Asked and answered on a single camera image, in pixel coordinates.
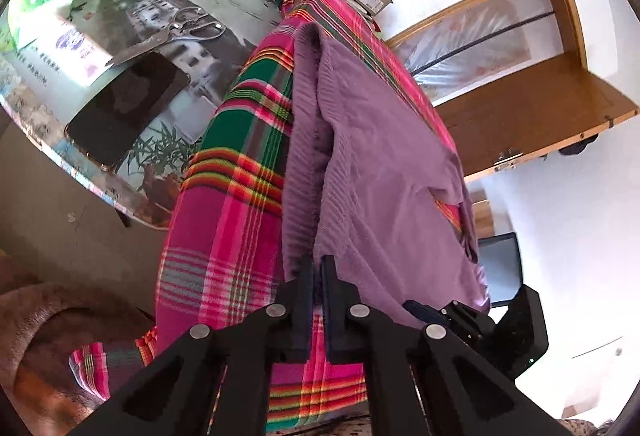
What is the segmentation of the black smartphone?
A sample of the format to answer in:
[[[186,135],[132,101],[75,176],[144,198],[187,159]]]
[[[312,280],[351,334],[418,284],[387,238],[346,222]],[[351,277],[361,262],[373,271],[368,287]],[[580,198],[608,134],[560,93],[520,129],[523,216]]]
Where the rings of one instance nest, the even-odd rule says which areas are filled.
[[[65,137],[88,159],[113,172],[146,127],[191,79],[158,53],[136,60],[66,125]]]

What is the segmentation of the purple knit sweater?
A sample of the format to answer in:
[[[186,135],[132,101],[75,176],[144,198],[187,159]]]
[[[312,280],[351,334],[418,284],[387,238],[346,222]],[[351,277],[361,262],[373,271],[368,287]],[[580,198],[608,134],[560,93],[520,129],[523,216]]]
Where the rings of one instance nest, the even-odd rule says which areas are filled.
[[[490,307],[459,157],[346,46],[307,24],[294,34],[282,250],[334,258],[363,302],[406,326],[409,301]]]

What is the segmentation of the steel kitchen scissors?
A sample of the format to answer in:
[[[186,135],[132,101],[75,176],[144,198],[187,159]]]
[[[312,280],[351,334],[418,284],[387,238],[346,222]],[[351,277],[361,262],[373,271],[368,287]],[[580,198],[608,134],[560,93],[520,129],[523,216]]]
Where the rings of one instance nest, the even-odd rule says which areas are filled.
[[[213,41],[224,35],[227,27],[207,13],[204,8],[193,5],[180,8],[168,25],[144,41],[126,48],[113,56],[106,66],[118,66],[148,54],[161,46],[175,41]]]

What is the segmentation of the white medicine box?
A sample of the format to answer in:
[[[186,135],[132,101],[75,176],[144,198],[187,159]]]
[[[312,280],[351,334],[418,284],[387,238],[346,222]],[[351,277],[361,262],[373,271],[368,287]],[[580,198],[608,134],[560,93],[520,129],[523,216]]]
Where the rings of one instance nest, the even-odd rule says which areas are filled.
[[[32,46],[41,59],[83,88],[96,82],[111,66],[111,54],[60,16],[38,22],[35,33]]]

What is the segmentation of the pink plaid cloth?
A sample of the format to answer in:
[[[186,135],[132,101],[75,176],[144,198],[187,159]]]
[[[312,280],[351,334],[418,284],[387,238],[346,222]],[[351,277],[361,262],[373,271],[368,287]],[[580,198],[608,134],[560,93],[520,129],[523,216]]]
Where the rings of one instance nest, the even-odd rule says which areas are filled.
[[[70,356],[76,381],[107,400],[199,323],[242,323],[286,278],[282,199],[293,127],[294,34],[307,24],[352,51],[457,156],[409,72],[344,0],[276,0],[283,18],[234,80],[184,175],[160,259],[155,327],[136,341],[93,343]]]

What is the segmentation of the black chair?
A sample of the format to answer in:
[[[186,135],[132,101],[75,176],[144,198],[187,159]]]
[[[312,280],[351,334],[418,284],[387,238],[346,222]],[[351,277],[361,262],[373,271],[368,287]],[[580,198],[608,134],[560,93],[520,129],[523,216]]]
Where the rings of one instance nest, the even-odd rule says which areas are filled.
[[[518,237],[507,233],[478,241],[478,263],[484,267],[490,304],[508,305],[523,284]]]

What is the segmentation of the green white tissue pack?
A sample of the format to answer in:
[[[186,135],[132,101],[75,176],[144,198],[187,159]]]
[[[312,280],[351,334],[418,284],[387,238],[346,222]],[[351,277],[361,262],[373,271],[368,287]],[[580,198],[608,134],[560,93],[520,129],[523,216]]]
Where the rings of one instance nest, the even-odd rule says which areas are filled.
[[[35,41],[44,25],[63,17],[73,0],[9,0],[6,21],[14,48],[20,50]]]

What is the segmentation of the wooden door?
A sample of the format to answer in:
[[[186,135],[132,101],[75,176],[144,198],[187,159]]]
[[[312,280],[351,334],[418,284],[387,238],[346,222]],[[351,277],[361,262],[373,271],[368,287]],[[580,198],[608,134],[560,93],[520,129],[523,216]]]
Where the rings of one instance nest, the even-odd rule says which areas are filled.
[[[580,152],[639,112],[589,70],[575,0],[463,0],[387,44],[454,137],[469,182]]]

